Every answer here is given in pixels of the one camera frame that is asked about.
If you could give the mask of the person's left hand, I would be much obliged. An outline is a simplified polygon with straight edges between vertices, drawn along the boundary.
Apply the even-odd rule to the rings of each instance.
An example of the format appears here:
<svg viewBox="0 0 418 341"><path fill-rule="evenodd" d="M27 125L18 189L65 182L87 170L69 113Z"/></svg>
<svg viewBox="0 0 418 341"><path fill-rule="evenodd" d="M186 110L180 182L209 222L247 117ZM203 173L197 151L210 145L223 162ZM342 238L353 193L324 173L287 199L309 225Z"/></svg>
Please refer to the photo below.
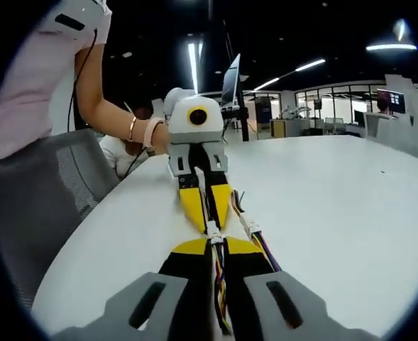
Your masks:
<svg viewBox="0 0 418 341"><path fill-rule="evenodd" d="M153 130L151 144L156 155L167 153L167 147L170 142L168 127L164 123L159 123Z"/></svg>

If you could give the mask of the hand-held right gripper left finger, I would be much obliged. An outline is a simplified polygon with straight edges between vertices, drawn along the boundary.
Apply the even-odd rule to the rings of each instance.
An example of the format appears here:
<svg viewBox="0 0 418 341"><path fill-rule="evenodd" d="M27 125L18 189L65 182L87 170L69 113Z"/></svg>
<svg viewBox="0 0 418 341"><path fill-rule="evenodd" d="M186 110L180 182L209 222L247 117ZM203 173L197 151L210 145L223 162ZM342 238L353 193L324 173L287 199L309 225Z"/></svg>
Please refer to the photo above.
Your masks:
<svg viewBox="0 0 418 341"><path fill-rule="evenodd" d="M104 313L53 340L212 340L212 252L208 239L176 246L159 272L148 272L106 301Z"/></svg>

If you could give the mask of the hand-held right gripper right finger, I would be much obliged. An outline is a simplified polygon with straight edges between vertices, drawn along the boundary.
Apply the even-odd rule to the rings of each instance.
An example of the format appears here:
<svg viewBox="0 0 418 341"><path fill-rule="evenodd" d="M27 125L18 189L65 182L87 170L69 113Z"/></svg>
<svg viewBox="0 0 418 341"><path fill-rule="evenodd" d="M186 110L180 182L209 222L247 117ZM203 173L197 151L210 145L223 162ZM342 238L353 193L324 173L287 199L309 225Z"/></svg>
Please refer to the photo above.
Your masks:
<svg viewBox="0 0 418 341"><path fill-rule="evenodd" d="M250 241L224 242L227 308L236 340L376 340L331 318L326 302Z"/></svg>

